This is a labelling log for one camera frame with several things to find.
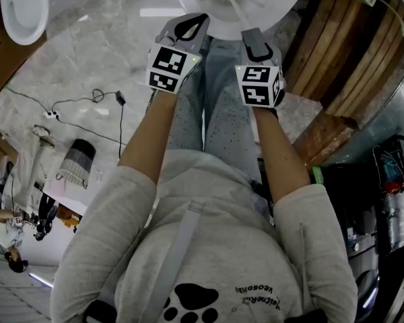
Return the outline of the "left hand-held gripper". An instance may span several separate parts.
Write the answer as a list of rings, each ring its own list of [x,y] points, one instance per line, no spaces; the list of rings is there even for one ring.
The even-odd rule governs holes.
[[[188,13],[169,20],[150,48],[146,86],[177,94],[202,60],[200,50],[209,23],[206,13]]]

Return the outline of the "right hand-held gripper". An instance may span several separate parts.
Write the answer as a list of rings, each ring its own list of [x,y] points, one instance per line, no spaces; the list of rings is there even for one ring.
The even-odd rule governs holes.
[[[235,66],[245,106],[275,108],[285,95],[281,51],[268,42],[259,28],[241,32],[242,54]]]

